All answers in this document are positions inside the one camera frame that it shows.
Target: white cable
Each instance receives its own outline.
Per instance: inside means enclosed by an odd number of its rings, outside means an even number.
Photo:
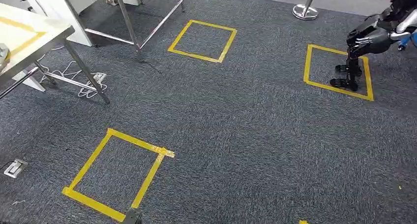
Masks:
[[[101,73],[101,72],[92,73],[92,75],[98,75],[98,74],[104,74],[104,73]],[[100,88],[101,88],[102,91],[104,91],[104,90],[107,89],[107,85],[102,84],[101,83],[101,79],[96,80],[96,82],[100,85]],[[86,85],[92,86],[91,81],[88,81],[86,83]],[[86,98],[92,98],[92,97],[94,97],[96,95],[97,95],[97,92],[94,92],[94,91],[91,91],[91,90],[86,90],[85,88],[81,88],[80,89],[80,92],[78,93],[78,97],[84,97],[85,96]]]
[[[51,49],[51,50],[59,50],[59,49],[62,49],[64,46],[62,46],[62,47],[59,47],[59,48],[53,48],[53,49]],[[44,66],[44,65],[42,65],[41,63],[40,63],[40,61],[42,60],[42,59],[44,59],[44,57],[46,56],[46,53],[40,58],[40,59],[38,59],[38,63],[41,65],[41,67],[43,67],[44,69],[46,69],[46,72],[49,72],[49,68],[48,67],[46,67],[46,66]],[[75,72],[72,72],[72,73],[66,73],[66,71],[69,69],[69,67],[71,66],[71,64],[73,64],[73,63],[76,63],[76,61],[71,61],[69,64],[68,64],[68,66],[65,68],[65,70],[64,71],[60,71],[60,70],[54,70],[54,71],[52,71],[51,73],[52,74],[54,74],[54,73],[59,73],[62,77],[66,77],[66,76],[68,76],[68,75],[72,75],[72,77],[71,77],[71,80],[74,80],[74,78],[82,71],[82,70],[78,70],[78,71],[75,71]],[[105,84],[102,84],[101,83],[101,81],[104,79],[104,77],[106,77],[107,76],[107,74],[105,74],[105,73],[101,73],[101,72],[97,72],[97,73],[92,73],[92,75],[99,75],[99,74],[101,74],[101,75],[103,75],[103,78],[101,78],[101,77],[99,77],[98,79],[96,79],[96,82],[100,85],[100,87],[101,87],[101,90],[102,91],[104,91],[104,90],[106,90],[107,89],[107,85],[105,85]],[[40,83],[42,83],[44,80],[46,79],[46,77],[45,77],[45,75],[43,75],[42,76],[42,79],[39,81]],[[91,83],[91,81],[88,81],[87,83],[86,83],[86,85],[88,85],[88,86],[92,86],[93,87],[93,85],[92,85],[92,83]],[[97,92],[94,92],[94,91],[91,91],[91,90],[86,90],[85,88],[81,88],[80,89],[80,92],[78,92],[78,97],[86,97],[86,98],[92,98],[92,97],[94,97],[94,96],[96,96],[97,95]]]
[[[65,46],[59,47],[59,48],[51,48],[51,50],[59,50],[59,49],[63,49]]]

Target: stainless steel frame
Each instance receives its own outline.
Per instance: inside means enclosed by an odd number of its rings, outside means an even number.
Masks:
[[[128,44],[135,45],[135,48],[136,48],[137,52],[139,52],[145,46],[145,44],[153,37],[153,35],[158,31],[158,29],[161,28],[161,26],[167,21],[167,19],[172,15],[172,13],[179,7],[179,5],[181,5],[182,11],[183,12],[185,11],[183,0],[179,0],[179,2],[177,2],[177,4],[165,16],[165,18],[153,29],[153,31],[150,33],[150,35],[147,38],[145,38],[145,40],[139,45],[139,43],[136,39],[135,32],[133,31],[132,22],[130,21],[129,15],[128,15],[127,10],[126,10],[126,6],[125,6],[123,0],[118,0],[118,2],[119,2],[119,6],[120,6],[120,9],[121,9],[124,21],[126,22],[127,29],[129,30],[129,35],[130,35],[131,41],[126,40],[126,39],[122,39],[122,38],[119,38],[119,37],[115,37],[115,36],[112,36],[112,35],[109,35],[109,34],[106,34],[106,33],[102,33],[102,32],[99,32],[99,31],[91,30],[91,29],[85,29],[85,31],[89,32],[89,33],[92,33],[92,34],[102,36],[102,37],[111,38],[111,39],[114,39],[114,40],[117,40],[117,41],[121,41],[121,42],[125,42],[125,43],[128,43]]]
[[[9,88],[7,88],[5,91],[0,93],[0,99],[2,99],[4,96],[6,96],[8,93],[10,93],[13,89],[15,89],[17,86],[19,86],[20,84],[22,84],[26,79],[28,79],[29,77],[31,77],[33,74],[35,74],[38,70],[40,70],[45,77],[51,81],[51,83],[56,84],[55,79],[59,79],[62,81],[65,81],[67,83],[82,87],[82,88],[86,88],[88,90],[97,92],[106,103],[110,103],[110,100],[107,98],[107,96],[103,93],[103,91],[101,90],[100,85],[96,82],[96,80],[94,79],[94,77],[92,76],[90,69],[88,67],[86,67],[86,65],[84,64],[84,62],[81,60],[81,58],[78,56],[77,52],[75,52],[75,50],[71,47],[71,45],[68,43],[67,40],[64,41],[64,46],[67,48],[68,52],[70,53],[70,55],[72,56],[72,58],[75,60],[75,62],[78,64],[78,66],[80,67],[80,69],[84,72],[84,74],[87,76],[87,78],[90,80],[90,82],[92,83],[93,87],[88,86],[86,84],[82,84],[80,82],[77,82],[75,80],[71,80],[65,77],[62,77],[60,75],[56,75],[56,74],[52,74],[50,72],[47,72],[43,69],[43,66],[36,60],[34,61],[36,67],[33,68],[31,71],[29,71],[22,79],[16,81],[15,83],[13,83]]]
[[[319,15],[318,10],[310,7],[313,0],[307,0],[306,4],[298,4],[293,8],[293,15],[302,20],[314,20]]]

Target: gray carpet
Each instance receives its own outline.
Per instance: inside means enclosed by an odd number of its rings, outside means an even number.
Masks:
[[[128,8],[139,39],[175,2],[145,1]],[[145,224],[416,222],[416,49],[368,56],[375,101],[366,101],[303,82],[307,44],[344,50],[363,16],[321,10],[306,22],[269,0],[185,2],[139,55],[101,38],[99,48],[73,44],[108,74],[110,105],[65,83],[45,83],[46,93],[20,86],[0,100],[0,161],[30,163],[17,179],[0,177],[0,220],[115,223],[61,194],[110,127],[176,153],[140,205]],[[97,2],[82,18],[128,37],[117,7]],[[223,63],[167,51],[190,19],[238,30]],[[217,56],[222,31],[193,28],[178,48]],[[314,50],[311,79],[332,77],[335,58]],[[69,61],[57,50],[43,63]],[[125,213],[154,159],[111,139],[75,190]]]

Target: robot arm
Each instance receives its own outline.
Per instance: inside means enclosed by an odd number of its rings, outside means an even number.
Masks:
[[[347,37],[348,58],[346,65],[336,66],[345,72],[345,79],[332,79],[336,88],[358,90],[355,78],[362,75],[358,58],[368,53],[383,53],[390,46],[417,32],[417,0],[391,0],[391,6],[381,14],[369,16]]]

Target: yellow tape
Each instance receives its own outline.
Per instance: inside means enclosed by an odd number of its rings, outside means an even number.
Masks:
[[[74,190],[72,190],[69,187],[64,187],[64,189],[62,190],[62,193],[68,197],[70,197],[71,199],[74,199],[90,208],[93,208],[97,211],[99,211],[102,214],[105,214],[111,218],[113,218],[114,220],[118,221],[118,222],[123,222],[124,218],[126,217],[125,214],[118,212],[116,210],[114,210],[113,208],[110,208],[100,202],[95,201],[92,198],[89,198],[81,193],[78,193]]]
[[[33,42],[35,42],[37,39],[39,39],[40,37],[42,37],[45,32],[36,32],[32,26],[28,26],[4,17],[0,16],[0,22],[3,22],[7,25],[10,26],[14,26],[14,27],[18,27],[21,29],[24,29],[26,31],[30,31],[30,32],[34,32],[36,33],[36,35],[34,37],[32,37],[31,39],[25,41],[24,43],[22,43],[19,47],[13,49],[10,51],[9,55],[7,55],[6,60],[8,60],[11,56],[16,55],[18,52],[22,51],[24,48],[28,47],[30,44],[32,44]]]
[[[354,93],[354,92],[351,92],[351,91],[348,91],[348,90],[343,90],[343,89],[335,88],[335,87],[332,87],[332,86],[329,86],[329,85],[324,85],[324,84],[320,84],[320,83],[317,83],[317,82],[310,81],[309,80],[309,75],[310,75],[310,65],[311,65],[311,56],[312,56],[313,48],[317,48],[317,49],[332,52],[332,53],[342,54],[342,55],[347,55],[348,54],[346,52],[342,52],[342,51],[339,51],[339,50],[326,48],[326,47],[322,47],[322,46],[318,46],[318,45],[314,45],[314,44],[309,44],[308,47],[307,47],[307,54],[306,54],[306,57],[305,57],[304,82],[306,82],[309,85],[313,85],[313,86],[316,86],[316,87],[320,87],[320,88],[323,88],[323,89],[335,91],[335,92],[338,92],[338,93],[342,93],[342,94],[362,98],[362,99],[365,99],[365,100],[369,100],[369,101],[374,100],[374,94],[373,94],[373,91],[372,91],[372,81],[371,81],[371,75],[370,75],[370,70],[369,70],[369,61],[368,61],[367,57],[364,57],[364,56],[359,57],[360,59],[363,60],[363,68],[364,68],[364,71],[365,71],[366,90],[367,90],[367,95],[361,95],[361,94]]]
[[[174,152],[169,151],[169,150],[167,150],[165,148],[160,148],[158,146],[154,146],[154,145],[148,144],[148,143],[146,143],[146,142],[144,142],[144,141],[142,141],[140,139],[134,138],[134,137],[132,137],[130,135],[127,135],[125,133],[119,132],[119,131],[117,131],[115,129],[112,129],[112,128],[108,128],[107,131],[108,131],[108,133],[110,135],[113,135],[113,136],[115,136],[117,138],[120,138],[122,140],[126,140],[127,142],[130,142],[132,144],[135,144],[135,145],[137,145],[139,147],[142,147],[144,149],[151,150],[152,152],[159,153],[159,154],[163,154],[163,155],[168,156],[168,157],[171,157],[171,158],[175,157]]]
[[[184,52],[184,51],[180,51],[180,50],[174,49],[175,46],[176,46],[176,44],[179,42],[179,40],[181,39],[181,37],[184,35],[184,33],[187,31],[187,29],[191,26],[192,23],[196,23],[196,24],[200,24],[200,25],[205,25],[205,26],[210,26],[210,27],[219,28],[219,29],[224,29],[224,30],[228,30],[228,31],[231,31],[232,32],[232,34],[230,35],[228,41],[226,42],[226,45],[225,45],[222,53],[220,54],[219,59],[208,58],[208,57],[205,57],[205,56],[201,56],[201,55],[197,55],[197,54],[192,54],[192,53],[187,53],[187,52]],[[213,62],[213,63],[221,63],[221,62],[223,62],[224,58],[226,57],[226,53],[229,51],[229,48],[232,45],[233,39],[235,39],[235,36],[236,36],[237,32],[238,31],[236,29],[229,28],[229,27],[226,27],[226,26],[219,26],[219,25],[210,24],[210,23],[206,23],[206,22],[201,22],[201,21],[196,21],[196,20],[190,20],[187,23],[187,25],[185,25],[184,29],[182,29],[181,32],[179,32],[179,34],[176,37],[176,39],[170,45],[170,47],[168,48],[168,52],[178,53],[178,54],[181,54],[181,55],[189,56],[189,57],[192,57],[192,58],[198,58],[198,59],[205,60],[205,61],[209,61],[209,62]]]
[[[92,153],[90,158],[87,160],[86,164],[84,164],[83,168],[81,168],[80,172],[78,172],[77,176],[74,178],[74,180],[69,185],[70,189],[74,189],[74,187],[81,181],[81,178],[86,174],[86,172],[88,171],[92,162],[95,160],[95,158],[101,152],[101,150],[104,148],[104,145],[106,145],[106,143],[107,143],[107,141],[109,141],[110,137],[112,137],[112,134],[110,134],[109,130],[107,130],[106,136],[101,140],[100,144],[94,150],[94,152]]]
[[[138,208],[139,204],[142,201],[142,198],[145,196],[146,191],[148,190],[148,187],[153,179],[153,177],[155,176],[156,170],[158,170],[162,159],[164,158],[163,154],[159,154],[158,157],[156,158],[155,162],[153,163],[152,167],[150,168],[148,175],[146,176],[145,180],[142,183],[141,188],[139,189],[138,194],[135,197],[135,200],[133,201],[131,207],[132,208]]]
[[[119,222],[123,222],[125,218],[125,214],[120,213],[100,202],[95,201],[92,198],[89,198],[81,193],[78,193],[74,191],[74,187],[81,181],[82,177],[85,175],[85,173],[88,171],[91,164],[94,162],[95,158],[98,156],[98,154],[101,152],[101,150],[104,148],[106,143],[109,141],[110,137],[115,136],[120,139],[126,140],[130,143],[133,143],[137,146],[140,146],[142,148],[151,150],[155,153],[158,153],[158,157],[156,158],[155,162],[153,163],[152,167],[150,168],[148,175],[146,176],[145,180],[142,183],[142,186],[139,189],[139,192],[137,193],[135,199],[133,200],[132,207],[137,208],[139,207],[140,202],[142,201],[143,197],[145,196],[146,191],[148,190],[148,187],[150,183],[152,182],[153,177],[155,176],[155,173],[159,166],[161,165],[161,162],[165,156],[169,156],[173,158],[175,156],[174,152],[169,151],[165,148],[160,148],[151,144],[148,144],[142,140],[136,139],[130,135],[121,133],[117,130],[114,130],[112,128],[107,128],[106,136],[101,140],[100,144],[97,146],[97,148],[94,150],[93,154],[90,156],[90,158],[87,160],[86,164],[81,168],[80,172],[78,172],[77,176],[74,178],[74,180],[71,182],[69,187],[64,187],[62,190],[62,193],[90,208],[93,208],[99,212],[101,212],[104,215],[107,215]]]
[[[232,34],[230,35],[229,40],[226,43],[226,46],[223,49],[223,52],[220,54],[219,62],[223,62],[224,57],[226,56],[227,51],[229,51],[230,45],[232,45],[233,39],[236,36],[237,30],[232,30]]]
[[[201,60],[206,60],[206,61],[213,62],[213,63],[220,62],[219,59],[208,58],[208,57],[205,57],[205,56],[200,56],[200,55],[192,54],[192,53],[186,53],[184,51],[180,51],[180,50],[176,50],[176,49],[174,49],[170,52],[178,53],[178,54],[181,54],[181,55],[186,55],[186,56],[189,56],[189,57],[192,57],[192,58],[198,58],[198,59],[201,59]]]
[[[168,51],[172,52],[174,50],[175,45],[179,42],[181,37],[184,35],[184,33],[187,31],[188,27],[190,27],[192,23],[193,23],[193,20],[190,20],[187,23],[187,25],[185,25],[184,29],[182,29],[181,32],[179,32],[176,39],[172,42],[171,46],[168,48]]]

